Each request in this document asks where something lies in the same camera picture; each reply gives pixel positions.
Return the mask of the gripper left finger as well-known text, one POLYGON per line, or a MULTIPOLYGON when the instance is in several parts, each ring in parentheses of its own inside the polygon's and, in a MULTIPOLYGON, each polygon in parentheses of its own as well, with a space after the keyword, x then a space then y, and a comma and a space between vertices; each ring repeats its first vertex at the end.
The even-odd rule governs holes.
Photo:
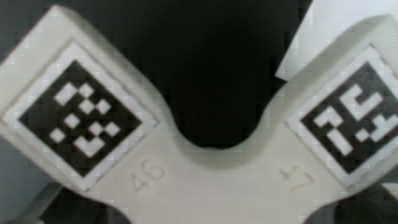
POLYGON ((51 183, 10 224, 127 224, 120 212, 51 183))

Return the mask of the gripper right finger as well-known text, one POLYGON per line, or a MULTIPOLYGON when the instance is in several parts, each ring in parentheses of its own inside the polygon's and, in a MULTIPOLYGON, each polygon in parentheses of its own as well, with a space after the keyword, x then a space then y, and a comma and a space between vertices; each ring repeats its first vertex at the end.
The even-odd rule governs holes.
POLYGON ((303 224, 398 224, 398 184, 372 185, 328 203, 310 213, 303 224))

